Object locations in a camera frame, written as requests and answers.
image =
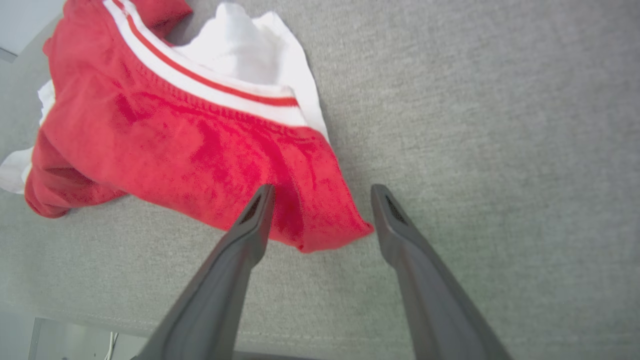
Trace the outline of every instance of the floor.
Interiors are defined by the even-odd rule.
[[[0,354],[7,360],[103,360],[110,334],[104,329],[0,311]],[[146,338],[119,334],[112,360],[130,360],[146,342]]]
[[[11,63],[5,60],[0,59],[0,90],[3,89],[3,84],[5,79],[9,78],[9,73],[11,72]]]
[[[0,48],[19,55],[50,21],[65,0],[0,1]]]

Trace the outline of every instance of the white cable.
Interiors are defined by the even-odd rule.
[[[113,347],[116,345],[116,340],[118,339],[118,333],[111,331],[111,336],[109,337],[109,351],[107,355],[104,357],[104,360],[111,360],[111,356],[113,355]]]

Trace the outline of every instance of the gray fabric surface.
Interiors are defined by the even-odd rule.
[[[387,184],[515,358],[640,354],[635,1],[240,3],[275,10],[305,48],[363,216]],[[217,4],[192,5],[174,42]],[[2,86],[2,157],[33,142],[43,40]],[[0,214],[0,306],[134,334],[221,236],[132,197],[47,220],[0,193]],[[273,242],[237,346],[411,358],[403,311],[374,236],[311,255]]]

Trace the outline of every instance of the white fabric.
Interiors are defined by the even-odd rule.
[[[40,126],[47,118],[49,110],[56,102],[56,92],[51,80],[38,90],[38,98],[42,103],[42,117],[40,118]],[[31,154],[33,146],[25,149],[14,151],[4,159],[0,165],[0,188],[18,194],[24,194],[24,184],[27,181],[29,171],[31,171]]]
[[[252,20],[242,6],[221,3],[196,38],[173,50],[221,75],[291,88],[307,126],[329,140],[305,52],[275,12]]]

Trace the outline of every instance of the red fabric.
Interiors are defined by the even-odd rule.
[[[135,1],[167,34],[183,0]],[[126,193],[227,230],[257,188],[276,186],[270,238],[302,252],[372,232],[324,137],[175,88],[126,46],[102,3],[69,0],[45,44],[56,104],[37,137],[25,198],[38,214]]]

